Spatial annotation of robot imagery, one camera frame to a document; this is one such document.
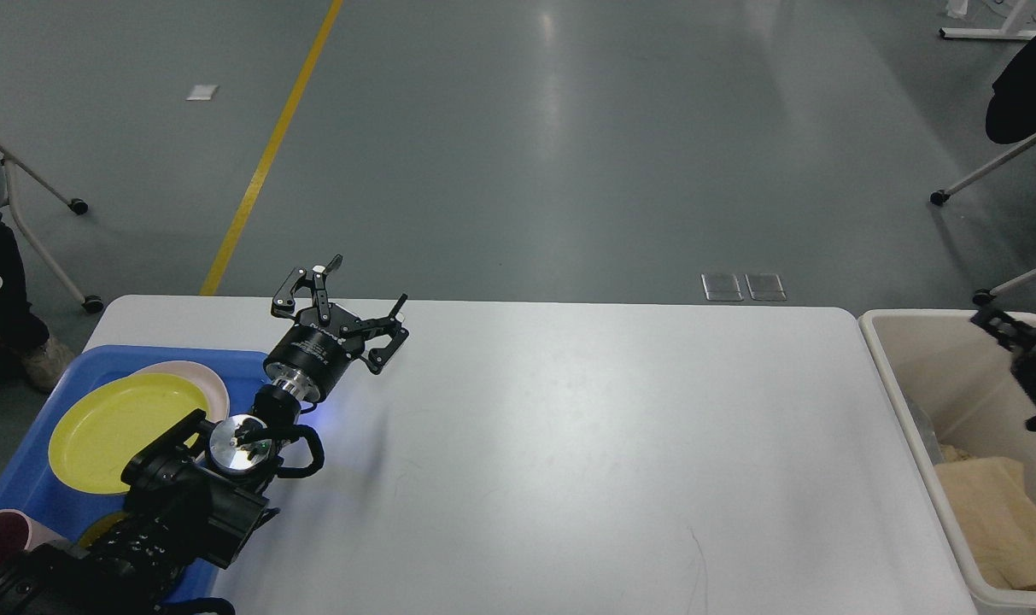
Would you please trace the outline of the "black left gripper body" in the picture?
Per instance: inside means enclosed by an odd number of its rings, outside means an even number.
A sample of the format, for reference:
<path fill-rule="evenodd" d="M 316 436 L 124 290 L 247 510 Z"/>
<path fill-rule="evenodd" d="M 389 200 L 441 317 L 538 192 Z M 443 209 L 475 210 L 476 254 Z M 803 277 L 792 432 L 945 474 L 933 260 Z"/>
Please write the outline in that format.
<path fill-rule="evenodd" d="M 294 325 L 264 359 L 264 373 L 303 402 L 325 401 L 353 356 L 336 336 L 310 325 Z"/>

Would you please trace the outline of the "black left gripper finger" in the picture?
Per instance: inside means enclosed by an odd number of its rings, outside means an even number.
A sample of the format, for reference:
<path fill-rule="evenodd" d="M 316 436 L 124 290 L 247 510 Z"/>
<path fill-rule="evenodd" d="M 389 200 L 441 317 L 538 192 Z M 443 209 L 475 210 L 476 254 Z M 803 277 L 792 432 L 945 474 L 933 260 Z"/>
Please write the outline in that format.
<path fill-rule="evenodd" d="M 347 358 L 364 362 L 374 375 L 380 374 L 411 335 L 401 320 L 407 300 L 408 295 L 400 295 L 381 318 L 353 318 L 339 325 L 339 346 Z"/>
<path fill-rule="evenodd" d="M 291 320 L 299 326 L 313 326 L 321 330 L 330 327 L 342 329 L 334 307 L 330 306 L 327 279 L 334 275 L 342 265 L 343 256 L 337 254 L 325 265 L 317 265 L 306 269 L 291 269 L 287 279 L 279 285 L 271 299 L 271 316 L 276 319 Z M 296 307 L 299 293 L 306 291 L 311 299 L 310 307 Z"/>

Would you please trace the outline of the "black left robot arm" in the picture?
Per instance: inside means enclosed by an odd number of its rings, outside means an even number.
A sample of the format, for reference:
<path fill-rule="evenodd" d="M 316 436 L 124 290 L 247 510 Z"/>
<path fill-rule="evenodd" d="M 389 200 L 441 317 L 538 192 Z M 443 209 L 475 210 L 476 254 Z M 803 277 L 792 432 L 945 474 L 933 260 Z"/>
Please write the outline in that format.
<path fill-rule="evenodd" d="M 170 602 L 199 559 L 227 569 L 278 514 L 265 491 L 324 467 L 310 413 L 359 361 L 374 374 L 409 336 L 398 296 L 388 314 L 364 319 L 330 300 L 342 265 L 292 270 L 269 312 L 288 330 L 263 362 L 267 381 L 249 410 L 213 423 L 193 409 L 159 430 L 120 468 L 122 517 L 87 548 L 55 540 L 0 563 L 0 614 L 232 614 L 221 598 Z"/>

